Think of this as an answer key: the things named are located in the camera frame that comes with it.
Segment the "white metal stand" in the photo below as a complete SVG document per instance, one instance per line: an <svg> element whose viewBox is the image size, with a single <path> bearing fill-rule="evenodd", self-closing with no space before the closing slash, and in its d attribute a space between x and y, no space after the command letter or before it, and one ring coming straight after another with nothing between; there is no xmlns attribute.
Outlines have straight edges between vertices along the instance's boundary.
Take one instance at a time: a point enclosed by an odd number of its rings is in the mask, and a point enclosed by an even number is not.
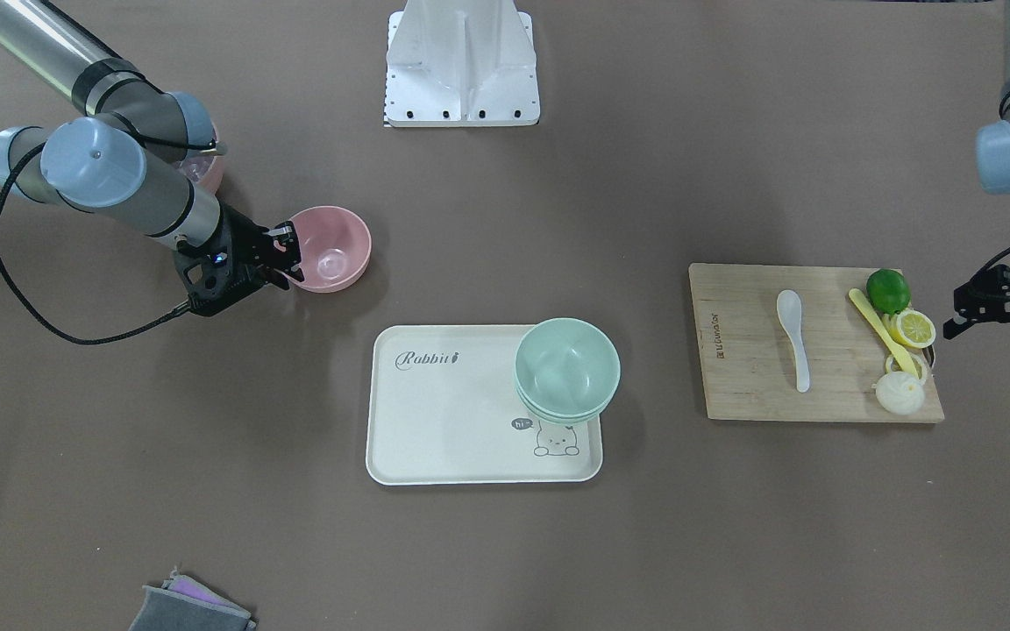
<svg viewBox="0 0 1010 631"><path fill-rule="evenodd" d="M540 120L532 17L513 0L408 0L389 18L384 119L393 127Z"/></svg>

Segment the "brown table surface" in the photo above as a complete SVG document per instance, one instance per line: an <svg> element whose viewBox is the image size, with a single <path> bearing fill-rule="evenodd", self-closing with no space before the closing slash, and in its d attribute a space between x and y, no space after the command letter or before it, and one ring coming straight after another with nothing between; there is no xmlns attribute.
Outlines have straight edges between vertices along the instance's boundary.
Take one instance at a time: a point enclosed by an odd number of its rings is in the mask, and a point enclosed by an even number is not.
<svg viewBox="0 0 1010 631"><path fill-rule="evenodd" d="M1010 628L1010 326L938 343L936 427L707 419L691 262L901 267L938 322L1010 244L977 180L1002 4L536 3L532 128L381 125L400 3L60 0L227 141L263 222L337 204L376 255L109 346L0 280L0 630L125 628L176 563L261 628ZM0 48L0 129L76 116ZM17 282L77 335L184 299L170 254L12 201ZM386 489L373 341L578 316L621 351L589 483Z"/></svg>

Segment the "lime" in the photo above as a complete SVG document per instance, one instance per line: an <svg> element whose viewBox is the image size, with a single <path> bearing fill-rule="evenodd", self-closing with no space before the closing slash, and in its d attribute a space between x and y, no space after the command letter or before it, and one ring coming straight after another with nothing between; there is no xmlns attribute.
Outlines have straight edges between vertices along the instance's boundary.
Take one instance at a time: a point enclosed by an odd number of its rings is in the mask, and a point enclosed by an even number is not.
<svg viewBox="0 0 1010 631"><path fill-rule="evenodd" d="M883 313L898 313L910 304L910 287L894 269L879 269L868 277L868 300Z"/></svg>
<svg viewBox="0 0 1010 631"><path fill-rule="evenodd" d="M925 348L937 339L933 322L925 313L914 309L903 309L898 315L883 315L883 326L895 341L910 348Z"/></svg>

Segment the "white spoon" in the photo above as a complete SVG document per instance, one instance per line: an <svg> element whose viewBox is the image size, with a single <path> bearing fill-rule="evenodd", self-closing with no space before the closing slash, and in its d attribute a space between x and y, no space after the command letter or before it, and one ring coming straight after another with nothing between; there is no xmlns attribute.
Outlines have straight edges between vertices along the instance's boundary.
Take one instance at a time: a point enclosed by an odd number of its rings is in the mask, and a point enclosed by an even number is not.
<svg viewBox="0 0 1010 631"><path fill-rule="evenodd" d="M805 344L801 342L801 296L797 296L796 291L783 290L778 295L778 321L794 346L797 391L809 392L809 360L805 356Z"/></svg>

